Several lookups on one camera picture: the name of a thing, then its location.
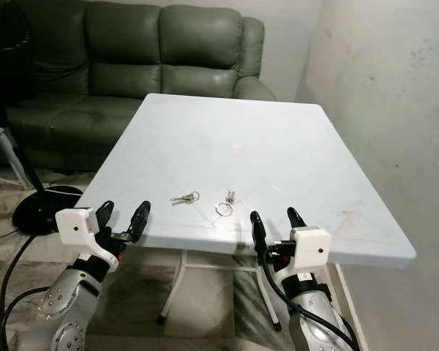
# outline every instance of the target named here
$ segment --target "black power cord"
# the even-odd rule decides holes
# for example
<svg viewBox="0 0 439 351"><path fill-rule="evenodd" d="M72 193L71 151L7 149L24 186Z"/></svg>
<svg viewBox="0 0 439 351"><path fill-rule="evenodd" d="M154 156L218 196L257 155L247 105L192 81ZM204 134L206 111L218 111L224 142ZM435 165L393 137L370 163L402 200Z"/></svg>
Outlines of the black power cord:
<svg viewBox="0 0 439 351"><path fill-rule="evenodd" d="M343 318L342 315L340 315L340 317L342 318L343 324L345 325L345 327L348 329L348 332L350 333L351 339L354 340L355 342L357 342L356 340L356 333L354 332L353 328L351 327L350 323L348 323L348 321Z"/></svg>
<svg viewBox="0 0 439 351"><path fill-rule="evenodd" d="M10 305L8 306L7 310L5 311L5 314L3 316L3 320L0 324L0 351L8 351L8 343L7 343L7 334L6 334L6 327L7 327L7 321L8 317L11 315L13 308L16 306L18 302L20 302L21 299L25 298L26 296L36 294L36 293L42 293L44 291L47 291L49 287L38 287L36 289L31 289L26 292L23 292L20 294L15 300L13 300Z"/></svg>
<svg viewBox="0 0 439 351"><path fill-rule="evenodd" d="M333 324L331 324L330 322L324 320L323 318L320 318L319 316L317 316L316 314L313 314L312 312L307 311L306 309L303 309L300 305L296 305L294 302L292 302L292 300L290 300L278 287L278 285L275 283L275 281L273 280L273 277L271 276L268 264L267 264L267 258L269 256L270 253L270 248L268 248L267 250L265 250L262 253L262 266L263 266L263 271L265 272L265 276L267 278L267 280L269 281L269 284L271 286L271 288L275 291L275 293L284 301L286 302L286 304L292 308L293 310L295 310L296 312L298 312L299 314L302 314L303 316L309 318L310 320L313 320L314 322L322 325L323 327L329 329L330 331L333 331L338 337L340 337L344 342L346 342L348 344L348 346L351 347L352 350L354 351L360 351L359 349L359 344L356 340L356 337L353 337L353 340L350 339L345 333L343 333L339 328L335 327Z"/></svg>
<svg viewBox="0 0 439 351"><path fill-rule="evenodd" d="M5 273L5 276L3 278L3 282L1 283L0 288L0 326L2 325L5 317L5 295L7 294L7 285L8 281L10 280L10 276L12 275L13 269L16 266L16 263L18 263L21 255L24 253L24 250L29 246L29 244L37 237L37 235L30 236L28 240L24 243L24 245L21 247L20 251L16 254L15 258L13 258L13 261L10 263L10 266L8 267L7 272ZM4 340L4 343L7 343L7 331L4 329L2 331L2 337L0 337L0 344Z"/></svg>

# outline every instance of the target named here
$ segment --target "circular mark on table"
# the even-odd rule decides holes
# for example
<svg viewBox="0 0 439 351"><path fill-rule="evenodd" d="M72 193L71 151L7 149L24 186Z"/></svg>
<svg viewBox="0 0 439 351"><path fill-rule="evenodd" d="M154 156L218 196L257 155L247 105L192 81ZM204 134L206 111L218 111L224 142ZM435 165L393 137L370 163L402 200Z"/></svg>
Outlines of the circular mark on table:
<svg viewBox="0 0 439 351"><path fill-rule="evenodd" d="M235 141L231 143L231 148L233 148L234 150L242 150L244 148L244 144L240 141Z"/></svg>

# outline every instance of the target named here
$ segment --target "metal key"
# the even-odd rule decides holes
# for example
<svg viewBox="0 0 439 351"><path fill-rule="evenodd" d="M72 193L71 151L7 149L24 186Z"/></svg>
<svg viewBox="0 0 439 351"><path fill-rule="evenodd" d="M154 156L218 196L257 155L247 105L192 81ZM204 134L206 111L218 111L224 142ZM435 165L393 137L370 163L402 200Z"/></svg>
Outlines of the metal key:
<svg viewBox="0 0 439 351"><path fill-rule="evenodd" d="M173 205L177 203L193 203L194 201L197 201L200 199L200 193L199 192L192 192L188 195L180 196L180 197L173 197L170 199L173 202Z"/></svg>
<svg viewBox="0 0 439 351"><path fill-rule="evenodd" d="M234 195L236 192L229 191L228 196L226 197L226 202L230 203L231 205L234 205Z"/></svg>

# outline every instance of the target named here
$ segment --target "floor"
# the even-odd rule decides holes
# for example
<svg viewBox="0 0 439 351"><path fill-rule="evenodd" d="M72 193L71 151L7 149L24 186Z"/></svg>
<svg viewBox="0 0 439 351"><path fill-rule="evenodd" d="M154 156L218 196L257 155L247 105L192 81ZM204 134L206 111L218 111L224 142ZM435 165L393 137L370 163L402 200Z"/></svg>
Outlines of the floor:
<svg viewBox="0 0 439 351"><path fill-rule="evenodd" d="M65 184L84 190L94 174L62 175L40 170L39 175L46 186ZM15 179L7 167L0 168L0 176ZM11 214L30 193L0 181L0 235L14 229ZM10 260L25 240L20 233L0 239L0 285ZM51 284L74 259L75 254L62 247L57 235L37 238L10 279L7 302L24 290ZM253 273L188 268L166 323L157 325L155 320L170 292L178 260L178 250L129 247L118 270L104 281L86 349L294 350L286 306L270 289L283 327L276 332ZM254 259L190 252L189 263L253 266ZM326 269L318 280L330 282ZM16 306L8 322L10 345L16 345L34 321L39 299L36 295Z"/></svg>

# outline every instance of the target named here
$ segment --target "white metal table leg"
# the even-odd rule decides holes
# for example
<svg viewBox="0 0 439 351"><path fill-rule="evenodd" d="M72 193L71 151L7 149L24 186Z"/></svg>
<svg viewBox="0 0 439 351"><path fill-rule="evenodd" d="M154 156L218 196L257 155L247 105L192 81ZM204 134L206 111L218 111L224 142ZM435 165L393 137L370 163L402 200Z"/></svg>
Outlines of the white metal table leg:
<svg viewBox="0 0 439 351"><path fill-rule="evenodd" d="M23 166L21 165L20 160L16 157L15 152L13 151L11 142L8 140L8 137L3 132L0 134L0 147L5 153L8 162L11 164L16 176L18 177L22 185L24 185L26 189L34 189L33 185L24 173Z"/></svg>
<svg viewBox="0 0 439 351"><path fill-rule="evenodd" d="M187 250L182 250L181 262L179 263L179 274L177 274L173 288L171 289L168 299L166 300L166 303L164 304L164 307L162 308L161 313L157 318L158 324L164 324L164 322L166 321L166 316L168 315L169 309L173 304L177 290L179 290L179 287L181 286L182 283L182 279L184 278L186 263L187 263Z"/></svg>
<svg viewBox="0 0 439 351"><path fill-rule="evenodd" d="M262 267L257 264L255 266L255 269L257 273L258 287L260 288L260 292L262 293L263 300L265 301L266 309L269 311L271 322L273 323L275 330L281 331L281 324L279 323L277 313L275 312L275 308L271 304L269 294L267 293L265 289L265 285L263 284Z"/></svg>
<svg viewBox="0 0 439 351"><path fill-rule="evenodd" d="M181 251L181 254L179 255L179 257L177 257L176 269L174 271L174 276L173 276L173 282L170 285L171 289L173 288L174 284L176 283L177 277L179 276L179 269L181 268L181 260L182 260L182 251Z"/></svg>

